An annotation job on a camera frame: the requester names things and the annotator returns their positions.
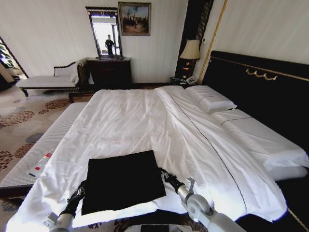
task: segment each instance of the headboard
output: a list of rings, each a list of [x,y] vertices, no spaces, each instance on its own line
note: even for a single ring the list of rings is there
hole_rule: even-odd
[[[309,65],[212,51],[202,84],[309,152]]]

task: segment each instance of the white pillow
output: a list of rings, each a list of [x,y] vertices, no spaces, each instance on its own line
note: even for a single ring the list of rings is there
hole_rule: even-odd
[[[239,109],[211,115],[270,171],[274,167],[309,167],[306,152]]]
[[[82,66],[86,65],[87,59],[88,58],[80,59],[77,62],[75,62],[75,64],[72,65],[73,67],[72,67],[72,72],[70,74],[70,76],[71,76],[70,81],[73,82],[74,84],[77,84],[78,81],[79,81],[78,65],[82,65]]]
[[[295,178],[305,177],[308,172],[306,168],[302,166],[298,167],[274,167],[268,172],[269,176],[274,179],[274,181],[288,180]]]
[[[231,100],[209,86],[192,86],[186,88],[185,91],[202,106],[206,113],[210,111],[224,111],[237,107]]]

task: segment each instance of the painting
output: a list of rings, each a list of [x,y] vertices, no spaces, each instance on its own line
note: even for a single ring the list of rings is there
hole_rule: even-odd
[[[122,35],[150,35],[151,3],[118,2]]]

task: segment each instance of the lamp shade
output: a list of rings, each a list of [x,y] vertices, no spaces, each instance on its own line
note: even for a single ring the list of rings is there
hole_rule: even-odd
[[[199,59],[199,40],[188,40],[183,53],[179,58],[182,59]]]

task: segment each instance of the wooden dresser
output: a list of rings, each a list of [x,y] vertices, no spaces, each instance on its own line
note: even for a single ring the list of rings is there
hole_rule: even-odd
[[[87,60],[96,89],[130,89],[130,58],[91,58]]]

